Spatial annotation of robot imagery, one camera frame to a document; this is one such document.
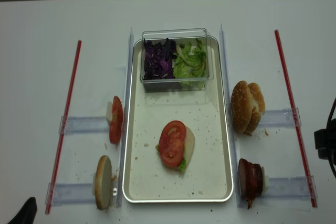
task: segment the top bun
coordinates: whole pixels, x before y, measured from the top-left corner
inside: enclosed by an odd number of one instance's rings
[[[260,86],[256,83],[247,85],[246,81],[238,82],[232,92],[231,109],[235,131],[251,134],[265,112]]]

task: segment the purple cabbage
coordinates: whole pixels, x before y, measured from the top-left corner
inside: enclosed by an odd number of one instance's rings
[[[176,42],[166,39],[164,45],[157,43],[152,44],[150,40],[144,41],[145,61],[144,61],[144,80],[153,79],[172,79],[173,62],[176,56]]]

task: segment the tray rim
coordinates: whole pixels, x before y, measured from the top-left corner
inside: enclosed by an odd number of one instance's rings
[[[214,36],[209,36],[210,39],[213,39],[215,40],[216,42],[216,45],[215,47],[217,47],[218,49],[218,54],[219,54],[219,63],[220,63],[220,75],[221,75],[221,78],[220,78],[220,82],[221,82],[221,87],[222,87],[222,99],[223,99],[223,105],[224,105],[224,108],[223,108],[223,111],[224,111],[224,120],[225,120],[225,129],[226,129],[226,139],[227,139],[227,148],[228,148],[228,161],[229,161],[229,167],[230,167],[230,179],[231,179],[231,184],[232,184],[232,187],[231,187],[231,190],[228,194],[227,197],[225,198],[222,198],[222,199],[141,199],[141,200],[133,200],[131,198],[129,198],[125,192],[125,173],[126,173],[126,158],[127,158],[127,152],[128,152],[128,149],[127,149],[127,143],[128,143],[128,132],[129,132],[129,118],[128,118],[128,121],[127,121],[127,128],[126,128],[126,142],[125,142],[125,154],[124,154],[124,166],[123,166],[123,178],[122,178],[122,192],[123,192],[123,195],[125,197],[125,199],[130,202],[130,203],[182,203],[182,202],[225,202],[225,201],[228,201],[230,199],[230,197],[232,196],[233,194],[233,191],[234,191],[234,186],[235,186],[235,183],[234,183],[234,180],[233,180],[233,170],[232,170],[232,160],[231,160],[231,151],[230,151],[230,140],[229,140],[229,135],[228,135],[228,131],[229,131],[229,128],[228,128],[228,125],[227,125],[227,116],[226,116],[226,109],[225,109],[225,99],[224,99],[224,86],[223,86],[223,70],[222,70],[222,63],[221,63],[221,53],[220,53],[220,47],[219,47],[219,42],[218,40],[214,37]],[[133,57],[132,57],[132,62],[129,62],[130,64],[132,64],[132,70],[131,70],[131,79],[133,78],[133,74],[134,74],[134,71],[133,71],[133,59],[134,59],[134,50],[135,50],[135,47],[138,43],[142,42],[142,39],[139,39],[133,46]],[[132,89],[130,90],[130,95],[129,95],[129,100],[127,101],[128,103],[128,106],[131,105],[131,93],[132,93]]]

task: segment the food item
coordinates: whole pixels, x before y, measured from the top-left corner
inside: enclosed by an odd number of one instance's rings
[[[163,129],[156,149],[165,166],[176,168],[184,173],[191,160],[194,146],[193,132],[182,122],[172,121]]]
[[[178,57],[175,61],[174,66],[174,77],[175,78],[197,78],[203,77],[205,74],[206,67],[206,53],[203,49],[202,41],[196,39],[197,46],[191,50],[191,43],[184,46],[183,44],[176,46],[176,51]],[[197,83],[184,81],[182,85],[197,85],[202,88],[204,82],[200,81]]]
[[[96,179],[94,181],[96,205],[99,210],[108,208],[111,195],[112,166],[110,158],[101,156],[97,166]]]
[[[253,200],[261,196],[265,190],[263,168],[241,158],[238,164],[241,197],[248,202],[247,208],[252,207]]]
[[[176,45],[174,40],[165,41],[165,44],[152,44],[150,40],[144,41],[144,80],[197,78],[204,77],[206,68],[206,52],[202,41],[196,39],[197,46],[192,44]],[[181,82],[184,86],[202,88],[204,81]]]
[[[246,81],[238,82],[232,92],[231,109],[235,131],[251,134],[265,112],[260,86],[256,83],[248,85]]]
[[[111,144],[118,144],[120,142],[122,121],[123,121],[122,104],[118,97],[114,97],[112,105],[112,121],[110,125]]]

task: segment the black object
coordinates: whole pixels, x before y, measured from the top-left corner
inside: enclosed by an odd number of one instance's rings
[[[33,224],[37,212],[36,199],[30,197],[8,224]]]
[[[332,173],[336,178],[336,119],[331,120],[336,107],[336,99],[332,105],[327,128],[314,132],[315,149],[317,149],[320,159],[327,159],[329,161]]]

